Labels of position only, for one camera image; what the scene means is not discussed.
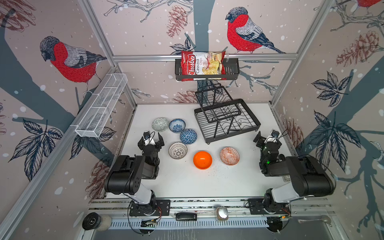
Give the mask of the blue white rimmed bowl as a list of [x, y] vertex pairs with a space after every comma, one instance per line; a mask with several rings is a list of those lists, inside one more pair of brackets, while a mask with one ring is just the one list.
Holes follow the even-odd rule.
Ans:
[[169, 123], [169, 129], [173, 133], [181, 133], [186, 127], [186, 123], [182, 119], [173, 119]]

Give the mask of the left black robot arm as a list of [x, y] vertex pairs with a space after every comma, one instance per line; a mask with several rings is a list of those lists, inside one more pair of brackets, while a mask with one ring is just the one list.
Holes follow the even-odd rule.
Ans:
[[157, 208], [154, 191], [141, 184], [143, 179], [155, 180], [160, 169], [159, 152], [165, 145], [163, 137], [155, 133], [144, 132], [138, 142], [142, 151], [140, 155], [130, 157], [120, 155], [106, 177], [104, 190], [114, 195], [124, 195], [131, 199], [138, 207], [153, 212]]

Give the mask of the black wire dish rack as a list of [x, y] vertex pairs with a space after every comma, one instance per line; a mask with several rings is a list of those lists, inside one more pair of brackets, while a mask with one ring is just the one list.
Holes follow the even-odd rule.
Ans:
[[233, 99], [221, 84], [195, 92], [195, 118], [206, 144], [259, 130], [261, 123], [242, 99]]

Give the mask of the grey green patterned bowl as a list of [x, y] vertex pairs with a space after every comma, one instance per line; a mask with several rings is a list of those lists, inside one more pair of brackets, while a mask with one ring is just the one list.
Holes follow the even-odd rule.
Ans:
[[152, 122], [152, 129], [157, 132], [163, 132], [169, 127], [169, 121], [167, 118], [159, 117]]

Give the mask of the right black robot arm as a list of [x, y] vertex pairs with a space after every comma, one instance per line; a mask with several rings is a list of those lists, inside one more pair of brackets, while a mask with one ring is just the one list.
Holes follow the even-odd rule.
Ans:
[[265, 138], [258, 133], [254, 143], [260, 148], [259, 166], [266, 177], [289, 176], [290, 182], [280, 187], [268, 189], [264, 195], [263, 208], [269, 214], [287, 211], [292, 201], [306, 197], [325, 197], [332, 195], [336, 184], [312, 156], [286, 157], [279, 153], [282, 145], [279, 132], [272, 130]]

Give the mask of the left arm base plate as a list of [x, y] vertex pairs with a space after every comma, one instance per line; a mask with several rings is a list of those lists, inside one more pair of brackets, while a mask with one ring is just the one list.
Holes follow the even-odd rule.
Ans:
[[170, 214], [170, 200], [156, 200], [155, 203], [139, 205], [132, 201], [129, 207], [129, 217], [159, 217]]

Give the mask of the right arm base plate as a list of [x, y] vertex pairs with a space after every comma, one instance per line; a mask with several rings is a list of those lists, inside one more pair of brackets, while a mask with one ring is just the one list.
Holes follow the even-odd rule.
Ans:
[[287, 203], [276, 203], [270, 200], [266, 203], [264, 199], [248, 199], [245, 207], [250, 210], [251, 215], [290, 215], [290, 205]]

